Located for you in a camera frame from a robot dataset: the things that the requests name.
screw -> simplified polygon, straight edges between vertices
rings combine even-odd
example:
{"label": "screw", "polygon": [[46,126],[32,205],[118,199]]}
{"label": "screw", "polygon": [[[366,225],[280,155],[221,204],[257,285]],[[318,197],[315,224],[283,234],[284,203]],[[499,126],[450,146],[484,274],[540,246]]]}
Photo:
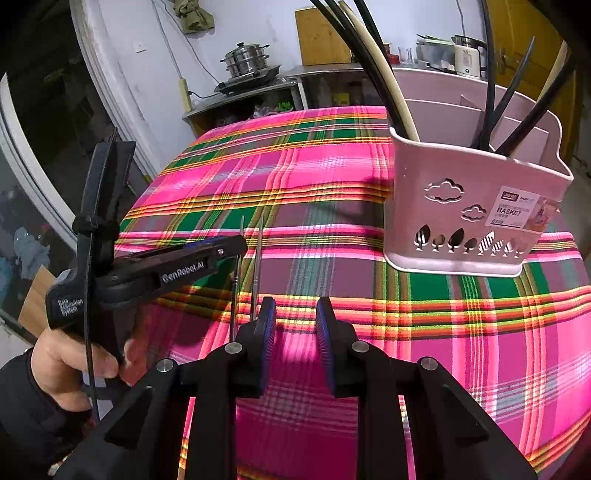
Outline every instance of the screw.
{"label": "screw", "polygon": [[230,342],[223,348],[227,353],[233,355],[242,351],[242,344],[238,342]]}
{"label": "screw", "polygon": [[170,372],[174,367],[174,362],[170,358],[164,358],[160,362],[156,364],[156,370],[162,372],[163,374],[166,372]]}
{"label": "screw", "polygon": [[357,340],[351,344],[351,348],[355,350],[357,353],[365,353],[369,351],[369,344],[367,342],[362,342],[361,340]]}
{"label": "screw", "polygon": [[437,360],[435,360],[433,357],[426,356],[421,360],[421,367],[423,367],[425,370],[433,371],[437,369],[438,366],[439,364],[437,363]]}

black sleeve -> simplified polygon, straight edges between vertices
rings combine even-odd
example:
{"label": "black sleeve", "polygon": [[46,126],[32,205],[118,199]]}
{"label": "black sleeve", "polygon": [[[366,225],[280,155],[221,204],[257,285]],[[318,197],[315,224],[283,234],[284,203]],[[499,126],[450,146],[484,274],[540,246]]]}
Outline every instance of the black sleeve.
{"label": "black sleeve", "polygon": [[0,370],[0,478],[46,478],[82,439],[90,412],[61,409],[35,382],[33,349]]}

wall switch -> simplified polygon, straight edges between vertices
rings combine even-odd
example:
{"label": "wall switch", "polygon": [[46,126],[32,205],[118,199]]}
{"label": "wall switch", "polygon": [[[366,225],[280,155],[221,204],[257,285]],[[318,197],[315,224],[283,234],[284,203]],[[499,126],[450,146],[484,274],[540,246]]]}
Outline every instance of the wall switch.
{"label": "wall switch", "polygon": [[135,41],[134,42],[134,50],[136,53],[140,53],[147,50],[146,44],[144,42]]}

drying basket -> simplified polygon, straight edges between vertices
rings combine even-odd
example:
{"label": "drying basket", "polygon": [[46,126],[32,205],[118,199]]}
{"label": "drying basket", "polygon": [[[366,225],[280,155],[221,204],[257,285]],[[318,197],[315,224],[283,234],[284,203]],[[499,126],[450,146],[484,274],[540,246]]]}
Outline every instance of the drying basket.
{"label": "drying basket", "polygon": [[[547,112],[512,158],[468,148],[482,125],[486,83],[395,71],[421,142],[397,135],[384,203],[384,255],[410,272],[516,277],[573,180]],[[505,89],[496,87],[498,102]],[[497,148],[531,110],[516,93],[491,136]]]}

white door frame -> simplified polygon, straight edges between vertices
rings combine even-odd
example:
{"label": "white door frame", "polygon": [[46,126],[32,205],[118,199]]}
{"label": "white door frame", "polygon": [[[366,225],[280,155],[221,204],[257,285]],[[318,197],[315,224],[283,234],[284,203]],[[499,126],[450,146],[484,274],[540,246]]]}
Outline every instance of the white door frame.
{"label": "white door frame", "polygon": [[8,75],[0,80],[0,150],[20,186],[61,239],[76,250],[74,212],[61,198],[27,141],[12,103]]}
{"label": "white door frame", "polygon": [[135,141],[142,174],[158,176],[163,155],[123,75],[96,0],[70,0],[72,22],[86,67],[111,121],[124,141]]}

